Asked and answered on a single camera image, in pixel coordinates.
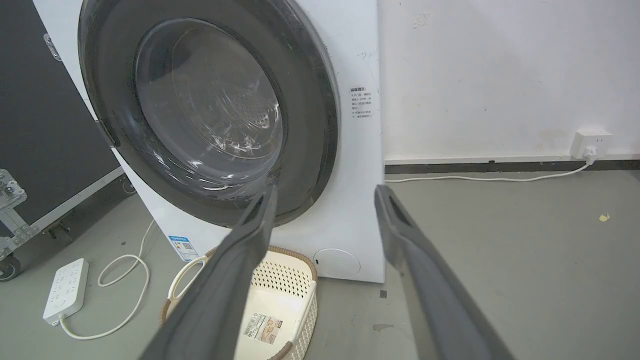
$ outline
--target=washing machine door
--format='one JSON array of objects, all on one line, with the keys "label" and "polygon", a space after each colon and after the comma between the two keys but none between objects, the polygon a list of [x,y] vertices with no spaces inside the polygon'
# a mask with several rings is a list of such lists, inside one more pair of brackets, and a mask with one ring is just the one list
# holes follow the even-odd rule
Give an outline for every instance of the washing machine door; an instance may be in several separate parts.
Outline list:
[{"label": "washing machine door", "polygon": [[265,185],[276,225],[330,177],[337,91],[322,43],[294,2],[84,2],[84,83],[130,167],[189,214],[234,224]]}]

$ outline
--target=floor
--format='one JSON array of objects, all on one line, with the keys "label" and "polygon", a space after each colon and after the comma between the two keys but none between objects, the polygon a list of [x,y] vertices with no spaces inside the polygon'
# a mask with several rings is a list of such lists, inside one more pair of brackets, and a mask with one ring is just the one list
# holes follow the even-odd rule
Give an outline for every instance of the floor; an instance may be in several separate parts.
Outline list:
[{"label": "floor", "polygon": [[[637,359],[640,172],[583,172],[534,183],[419,181],[392,188],[518,359]],[[108,288],[98,287],[96,279],[112,259],[138,253],[150,221],[137,196],[103,192],[71,215],[74,243],[62,247],[41,236],[20,248],[16,256],[24,273],[0,284],[2,358],[137,358],[183,265],[156,227],[143,252],[152,271],[149,291],[125,327],[106,338],[77,341],[47,325],[42,311],[55,270],[85,258],[91,265],[84,307],[69,325],[89,335],[120,323],[138,298],[142,268]],[[417,358],[399,278],[392,268],[387,276],[384,285],[320,280],[319,318],[306,360]],[[386,299],[380,290],[387,291]]]}]

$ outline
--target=white wall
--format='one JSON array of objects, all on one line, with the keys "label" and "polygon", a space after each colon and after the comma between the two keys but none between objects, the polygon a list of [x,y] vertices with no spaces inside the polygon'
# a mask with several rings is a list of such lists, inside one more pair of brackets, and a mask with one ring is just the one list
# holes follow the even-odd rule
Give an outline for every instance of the white wall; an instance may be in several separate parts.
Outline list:
[{"label": "white wall", "polygon": [[387,163],[640,154],[640,1],[380,0]]}]

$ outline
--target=washing machine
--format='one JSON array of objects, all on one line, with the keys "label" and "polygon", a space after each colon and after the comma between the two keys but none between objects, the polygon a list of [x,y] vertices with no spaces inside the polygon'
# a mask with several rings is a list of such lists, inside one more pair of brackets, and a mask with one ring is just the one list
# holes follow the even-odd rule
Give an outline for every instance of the washing machine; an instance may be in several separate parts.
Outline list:
[{"label": "washing machine", "polygon": [[276,184],[272,245],[313,259],[321,276],[384,281],[376,1],[34,3],[184,261]]}]

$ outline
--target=power strip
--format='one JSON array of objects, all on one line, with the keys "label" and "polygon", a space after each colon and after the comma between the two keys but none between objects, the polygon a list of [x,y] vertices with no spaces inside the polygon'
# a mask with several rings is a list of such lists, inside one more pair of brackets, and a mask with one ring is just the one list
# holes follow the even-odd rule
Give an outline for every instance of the power strip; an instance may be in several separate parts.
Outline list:
[{"label": "power strip", "polygon": [[89,273],[89,263],[75,260],[56,271],[42,318],[50,325],[58,326],[61,318],[78,312],[84,302],[84,289]]}]

